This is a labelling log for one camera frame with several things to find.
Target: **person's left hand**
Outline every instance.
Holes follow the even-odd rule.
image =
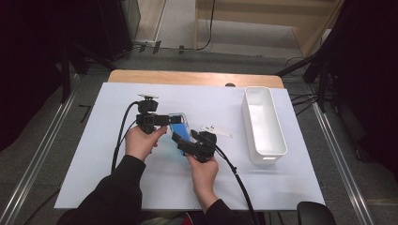
[[[158,146],[158,139],[165,134],[167,127],[160,127],[151,134],[144,133],[140,127],[133,127],[126,135],[126,155],[145,161],[153,147]]]

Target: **black chair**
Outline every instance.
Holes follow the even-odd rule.
[[[325,205],[316,202],[300,202],[298,225],[336,225],[336,221]]]

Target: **table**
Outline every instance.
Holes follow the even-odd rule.
[[[271,90],[288,153],[275,164],[258,166],[250,162],[241,111],[243,88],[217,86],[229,82],[236,86],[279,87]],[[182,83],[195,85],[176,85]],[[324,203],[293,107],[286,90],[281,87],[281,79],[276,76],[115,70],[99,92],[55,208],[77,207],[98,181],[110,173],[121,118],[141,90],[156,91],[160,95],[158,114],[184,112],[191,128],[198,130],[204,123],[215,123],[233,134],[232,139],[219,137],[218,146],[237,166],[252,197],[254,210],[296,210],[302,201]],[[135,117],[137,111],[131,108],[130,113]],[[123,147],[118,160],[122,158]],[[247,210],[235,176],[220,157],[216,159],[220,165],[214,186],[216,194],[232,209]],[[147,167],[141,181],[143,209],[201,209],[192,192],[190,165],[178,155],[171,132],[160,138],[159,147],[145,163]]]

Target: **hand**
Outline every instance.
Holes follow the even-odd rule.
[[[219,164],[214,157],[205,163],[197,161],[193,156],[186,155],[192,167],[193,192],[204,213],[218,200],[213,185],[219,171]]]
[[[126,155],[145,161],[152,148],[158,146],[158,139],[166,131],[167,127],[161,127],[151,134],[145,134],[138,126],[131,128],[126,135]]]

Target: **person's right hand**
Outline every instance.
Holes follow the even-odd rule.
[[[214,194],[213,185],[219,171],[219,164],[214,157],[205,163],[197,161],[188,154],[186,157],[192,167],[193,191],[205,213],[218,200]]]

